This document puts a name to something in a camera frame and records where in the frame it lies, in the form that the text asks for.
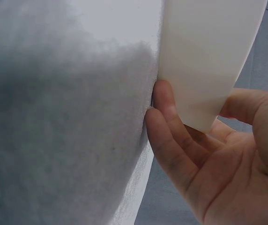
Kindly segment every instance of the skin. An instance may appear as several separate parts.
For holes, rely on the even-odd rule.
[[[268,224],[268,92],[235,89],[205,135],[182,124],[167,81],[157,81],[145,121],[154,155],[204,225]]]

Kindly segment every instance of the gray surface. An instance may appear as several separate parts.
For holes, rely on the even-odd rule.
[[[160,7],[0,0],[0,225],[134,222]]]
[[[268,11],[239,77],[236,87],[268,90]],[[236,120],[225,120],[237,130],[251,127]],[[136,218],[136,225],[197,225],[188,206],[154,160],[147,189]]]

